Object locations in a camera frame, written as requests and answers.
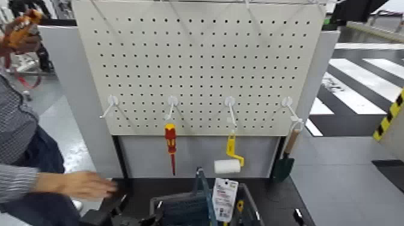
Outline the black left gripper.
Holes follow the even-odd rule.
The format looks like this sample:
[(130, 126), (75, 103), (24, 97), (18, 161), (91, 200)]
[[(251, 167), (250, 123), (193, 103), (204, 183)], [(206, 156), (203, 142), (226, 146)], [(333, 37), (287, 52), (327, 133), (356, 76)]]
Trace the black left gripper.
[[(127, 206), (127, 194), (115, 194), (105, 198), (99, 210), (90, 209), (81, 219), (80, 226), (114, 226)], [(140, 226), (163, 226), (162, 212), (156, 212), (138, 221)]]

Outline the person's bare hand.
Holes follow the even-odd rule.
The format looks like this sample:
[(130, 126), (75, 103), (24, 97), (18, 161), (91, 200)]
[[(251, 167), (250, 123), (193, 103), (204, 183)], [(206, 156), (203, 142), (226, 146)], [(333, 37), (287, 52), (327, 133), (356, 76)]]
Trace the person's bare hand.
[(91, 171), (63, 174), (57, 187), (61, 194), (88, 200), (109, 197), (116, 190), (114, 182)]

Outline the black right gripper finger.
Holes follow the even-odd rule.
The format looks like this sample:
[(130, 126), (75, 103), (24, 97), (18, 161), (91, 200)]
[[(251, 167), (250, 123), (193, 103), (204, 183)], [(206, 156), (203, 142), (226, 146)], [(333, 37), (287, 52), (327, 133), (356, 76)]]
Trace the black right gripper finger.
[(303, 215), (299, 209), (294, 210), (293, 217), (294, 217), (295, 222), (299, 226), (305, 226), (305, 221), (304, 221)]

